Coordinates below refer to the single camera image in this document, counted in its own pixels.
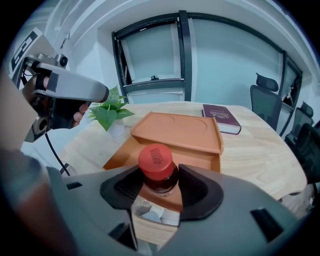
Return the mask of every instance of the red book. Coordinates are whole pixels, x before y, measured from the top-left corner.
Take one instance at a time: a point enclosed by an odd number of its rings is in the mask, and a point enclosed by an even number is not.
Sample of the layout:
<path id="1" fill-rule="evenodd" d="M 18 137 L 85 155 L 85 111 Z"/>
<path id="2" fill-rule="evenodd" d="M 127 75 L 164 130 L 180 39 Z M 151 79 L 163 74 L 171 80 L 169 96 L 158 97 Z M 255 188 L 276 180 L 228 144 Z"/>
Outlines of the red book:
<path id="1" fill-rule="evenodd" d="M 241 125 L 225 106 L 203 104 L 202 114 L 205 118 L 215 118 L 221 133 L 239 134 Z"/>

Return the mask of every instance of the orange tray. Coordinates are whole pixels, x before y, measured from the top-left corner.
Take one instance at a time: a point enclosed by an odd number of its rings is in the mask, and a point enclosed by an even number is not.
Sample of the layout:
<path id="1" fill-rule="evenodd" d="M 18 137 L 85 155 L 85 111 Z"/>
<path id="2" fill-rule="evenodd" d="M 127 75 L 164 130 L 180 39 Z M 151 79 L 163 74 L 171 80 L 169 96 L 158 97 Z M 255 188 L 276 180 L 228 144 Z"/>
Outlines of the orange tray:
<path id="1" fill-rule="evenodd" d="M 171 149 L 173 162 L 221 171 L 224 150 L 215 118 L 149 112 L 131 129 L 131 136 L 104 165 L 110 170 L 121 166 L 137 165 L 140 151 L 152 143 L 165 144 Z M 143 198 L 169 210 L 182 210 L 178 186 L 174 193 L 160 197 L 143 186 Z"/>

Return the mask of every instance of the bottle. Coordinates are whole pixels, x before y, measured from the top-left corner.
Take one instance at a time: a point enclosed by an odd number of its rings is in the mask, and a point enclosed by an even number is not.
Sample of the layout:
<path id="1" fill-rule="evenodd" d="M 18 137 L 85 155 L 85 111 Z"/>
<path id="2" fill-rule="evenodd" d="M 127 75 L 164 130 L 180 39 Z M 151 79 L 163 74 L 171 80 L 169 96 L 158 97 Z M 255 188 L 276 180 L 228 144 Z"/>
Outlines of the bottle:
<path id="1" fill-rule="evenodd" d="M 170 149 L 163 144 L 151 144 L 143 148 L 138 164 L 144 174 L 144 184 L 159 196 L 173 193 L 178 182 L 178 168 Z"/>

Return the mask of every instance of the human hand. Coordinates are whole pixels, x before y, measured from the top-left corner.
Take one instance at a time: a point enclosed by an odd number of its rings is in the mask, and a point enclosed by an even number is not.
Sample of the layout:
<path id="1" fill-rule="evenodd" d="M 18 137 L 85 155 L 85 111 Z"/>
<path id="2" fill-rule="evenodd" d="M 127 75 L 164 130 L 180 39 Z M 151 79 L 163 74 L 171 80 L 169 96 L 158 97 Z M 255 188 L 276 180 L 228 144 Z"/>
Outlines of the human hand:
<path id="1" fill-rule="evenodd" d="M 42 79 L 40 76 L 38 77 L 38 75 L 34 75 L 23 87 L 22 89 L 22 93 L 25 97 L 25 99 L 31 103 L 32 100 L 35 98 L 35 96 L 33 95 L 34 90 L 36 89 L 36 81 L 38 79 Z M 48 86 L 48 81 L 49 81 L 49 77 L 44 77 L 43 78 L 43 87 L 46 89 Z M 79 107 L 79 111 L 74 113 L 73 115 L 73 126 L 72 127 L 76 127 L 80 124 L 81 119 L 83 118 L 85 112 L 88 110 L 88 105 L 87 104 L 82 104 Z"/>

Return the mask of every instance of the chair backrest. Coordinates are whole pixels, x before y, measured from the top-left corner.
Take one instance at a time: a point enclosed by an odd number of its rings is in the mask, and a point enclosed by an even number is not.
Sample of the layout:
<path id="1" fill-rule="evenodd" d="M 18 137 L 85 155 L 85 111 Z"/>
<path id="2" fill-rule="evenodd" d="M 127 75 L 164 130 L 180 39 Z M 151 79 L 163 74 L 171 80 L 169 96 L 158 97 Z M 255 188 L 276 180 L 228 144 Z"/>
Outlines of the chair backrest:
<path id="1" fill-rule="evenodd" d="M 302 102 L 302 106 L 301 109 L 307 114 L 307 116 L 309 116 L 310 118 L 312 118 L 314 116 L 314 110 L 312 107 L 310 107 L 307 103 L 305 103 L 304 101 Z"/>
<path id="2" fill-rule="evenodd" d="M 302 126 L 293 153 L 305 173 L 307 183 L 320 182 L 320 134 L 310 124 Z"/>
<path id="3" fill-rule="evenodd" d="M 262 76 L 258 73 L 256 73 L 256 85 L 268 89 L 272 92 L 277 92 L 279 90 L 279 86 L 276 80 Z"/>
<path id="4" fill-rule="evenodd" d="M 313 122 L 314 121 L 312 120 L 312 118 L 308 116 L 302 108 L 297 107 L 294 113 L 294 122 L 291 133 L 294 137 L 297 138 L 300 133 L 301 127 L 304 124 L 312 125 Z"/>
<path id="5" fill-rule="evenodd" d="M 320 120 L 316 123 L 316 125 L 314 126 L 314 129 L 320 133 Z"/>
<path id="6" fill-rule="evenodd" d="M 276 130 L 282 107 L 279 95 L 256 85 L 251 86 L 250 94 L 252 111 Z"/>

